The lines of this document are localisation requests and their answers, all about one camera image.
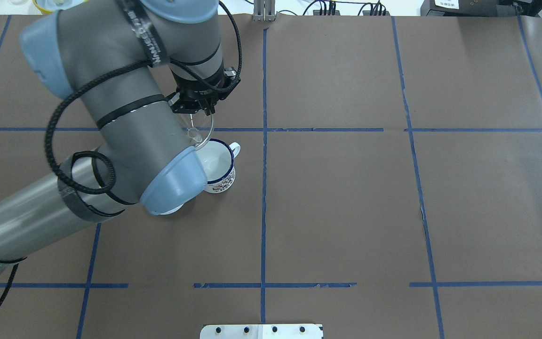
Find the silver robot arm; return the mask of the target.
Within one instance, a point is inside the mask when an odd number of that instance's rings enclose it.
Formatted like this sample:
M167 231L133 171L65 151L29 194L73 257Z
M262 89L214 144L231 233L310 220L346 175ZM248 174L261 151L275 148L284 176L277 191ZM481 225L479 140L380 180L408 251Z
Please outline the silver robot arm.
M214 113L239 83L225 67L219 0L89 0L24 28L28 65L62 100L41 180L0 202L0 275L27 256L141 204L164 214L204 190L180 113ZM81 99L104 143L58 162L53 135Z

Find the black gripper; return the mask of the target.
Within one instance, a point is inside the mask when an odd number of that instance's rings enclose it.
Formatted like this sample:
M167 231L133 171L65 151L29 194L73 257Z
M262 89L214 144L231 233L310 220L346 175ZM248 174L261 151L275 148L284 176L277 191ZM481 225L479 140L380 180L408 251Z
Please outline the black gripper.
M208 79L188 80L172 72L176 90L168 95L167 103L173 113L204 111L207 116L215 113L215 105L230 95L241 81L234 67L219 69Z

